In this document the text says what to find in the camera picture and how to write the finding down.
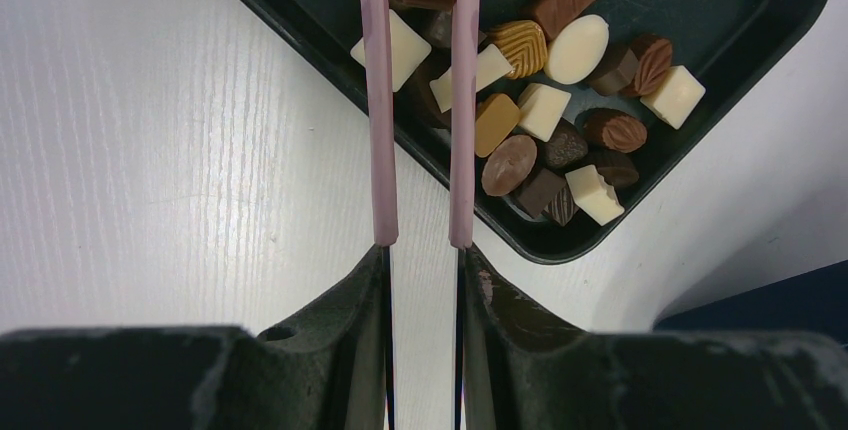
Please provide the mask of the left gripper pink right finger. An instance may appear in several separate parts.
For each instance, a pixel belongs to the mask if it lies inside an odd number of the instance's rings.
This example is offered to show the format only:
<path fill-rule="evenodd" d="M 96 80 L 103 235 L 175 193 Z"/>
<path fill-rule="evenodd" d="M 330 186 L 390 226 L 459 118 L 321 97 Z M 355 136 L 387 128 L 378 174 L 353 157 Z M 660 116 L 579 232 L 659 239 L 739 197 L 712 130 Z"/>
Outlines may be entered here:
<path fill-rule="evenodd" d="M 843 429 L 847 354 L 809 332 L 596 334 L 473 245 L 480 0 L 453 17 L 450 241 L 458 251 L 454 413 L 469 429 Z"/>

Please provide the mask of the left gripper pink left finger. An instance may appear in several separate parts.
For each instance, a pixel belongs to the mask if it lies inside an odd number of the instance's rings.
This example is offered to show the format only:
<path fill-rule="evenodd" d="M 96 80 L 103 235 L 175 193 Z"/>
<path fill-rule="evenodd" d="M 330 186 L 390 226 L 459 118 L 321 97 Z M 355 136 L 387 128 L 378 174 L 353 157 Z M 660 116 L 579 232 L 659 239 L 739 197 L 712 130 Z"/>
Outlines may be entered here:
<path fill-rule="evenodd" d="M 360 0 L 374 243 L 337 284 L 238 327 L 22 330 L 1 338 L 5 429 L 379 429 L 394 418 L 398 237 L 387 0 Z"/>

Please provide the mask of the blue chocolate box with insert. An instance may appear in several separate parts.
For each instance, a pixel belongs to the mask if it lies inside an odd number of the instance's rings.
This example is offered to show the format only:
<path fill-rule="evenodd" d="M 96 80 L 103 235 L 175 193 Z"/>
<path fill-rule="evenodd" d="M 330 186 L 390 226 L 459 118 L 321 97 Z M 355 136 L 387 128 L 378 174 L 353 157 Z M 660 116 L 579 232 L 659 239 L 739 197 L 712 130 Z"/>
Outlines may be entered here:
<path fill-rule="evenodd" d="M 845 261 L 658 320 L 655 330 L 806 331 L 847 346 Z"/>

